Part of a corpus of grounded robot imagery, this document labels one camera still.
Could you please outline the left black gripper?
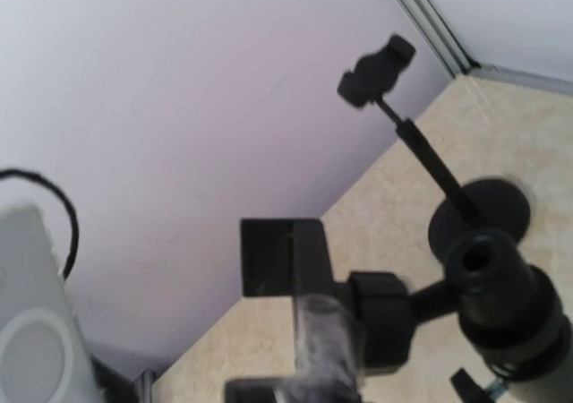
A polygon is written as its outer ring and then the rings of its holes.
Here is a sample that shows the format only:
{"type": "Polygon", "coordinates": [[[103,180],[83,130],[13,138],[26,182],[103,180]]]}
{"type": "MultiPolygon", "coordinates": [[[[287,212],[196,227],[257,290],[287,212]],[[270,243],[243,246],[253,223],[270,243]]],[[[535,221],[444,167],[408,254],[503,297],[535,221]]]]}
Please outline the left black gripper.
{"type": "Polygon", "coordinates": [[[139,395],[133,385],[122,374],[91,356],[96,383],[107,403],[138,403],[139,395]]]}

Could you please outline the front aluminium rail base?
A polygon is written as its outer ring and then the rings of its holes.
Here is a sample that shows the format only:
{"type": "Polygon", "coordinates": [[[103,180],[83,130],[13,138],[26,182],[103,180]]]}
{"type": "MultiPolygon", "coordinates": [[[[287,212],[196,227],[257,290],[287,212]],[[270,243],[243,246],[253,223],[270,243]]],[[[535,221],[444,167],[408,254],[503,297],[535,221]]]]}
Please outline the front aluminium rail base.
{"type": "Polygon", "coordinates": [[[138,403],[153,402],[153,384],[157,379],[156,373],[151,369],[144,370],[133,382],[133,388],[137,396],[138,403]]]}

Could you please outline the black round-base phone stand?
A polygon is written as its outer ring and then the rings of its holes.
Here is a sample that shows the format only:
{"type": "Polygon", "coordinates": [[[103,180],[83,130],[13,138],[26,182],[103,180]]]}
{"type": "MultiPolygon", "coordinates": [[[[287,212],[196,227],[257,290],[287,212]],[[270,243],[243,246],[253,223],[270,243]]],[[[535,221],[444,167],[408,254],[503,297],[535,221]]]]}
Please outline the black round-base phone stand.
{"type": "Polygon", "coordinates": [[[438,261],[444,262],[453,244],[476,230],[498,229],[514,242],[521,242],[531,220],[531,206],[524,192],[501,177],[460,184],[415,122],[399,116],[385,100],[415,53],[410,42],[398,34],[391,35],[380,50],[361,56],[352,70],[344,72],[338,95],[356,109],[378,106],[395,125],[398,138],[444,193],[428,228],[429,246],[438,261]]]}

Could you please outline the phone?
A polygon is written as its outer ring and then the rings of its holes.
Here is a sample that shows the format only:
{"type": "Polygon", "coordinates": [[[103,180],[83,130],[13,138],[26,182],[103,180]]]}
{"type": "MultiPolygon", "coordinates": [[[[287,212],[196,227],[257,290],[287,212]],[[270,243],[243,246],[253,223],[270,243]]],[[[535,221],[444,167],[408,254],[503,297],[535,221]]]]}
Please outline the phone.
{"type": "Polygon", "coordinates": [[[37,208],[1,215],[1,400],[101,402],[37,208]]]}

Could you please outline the tall black phone stand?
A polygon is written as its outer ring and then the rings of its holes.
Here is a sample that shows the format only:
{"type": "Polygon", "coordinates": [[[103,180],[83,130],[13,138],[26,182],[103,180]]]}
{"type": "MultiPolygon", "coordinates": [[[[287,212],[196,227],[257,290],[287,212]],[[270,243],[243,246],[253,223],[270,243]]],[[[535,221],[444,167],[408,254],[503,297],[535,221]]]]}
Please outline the tall black phone stand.
{"type": "Polygon", "coordinates": [[[334,280],[317,219],[243,219],[240,236],[244,296],[292,299],[295,373],[233,379],[227,402],[358,402],[363,375],[398,371],[416,329],[449,314],[495,377],[481,387],[457,371],[461,401],[572,399],[572,325],[560,296],[500,231],[464,236],[443,279],[414,293],[389,272],[334,280]]]}

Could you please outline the left aluminium frame post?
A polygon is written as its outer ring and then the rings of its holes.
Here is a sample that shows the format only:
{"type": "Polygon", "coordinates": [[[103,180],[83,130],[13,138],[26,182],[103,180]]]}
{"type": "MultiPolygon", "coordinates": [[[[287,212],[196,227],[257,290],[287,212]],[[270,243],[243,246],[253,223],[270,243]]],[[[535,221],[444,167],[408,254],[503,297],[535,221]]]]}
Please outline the left aluminium frame post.
{"type": "Polygon", "coordinates": [[[431,0],[397,1],[452,77],[481,67],[463,49],[431,0]]]}

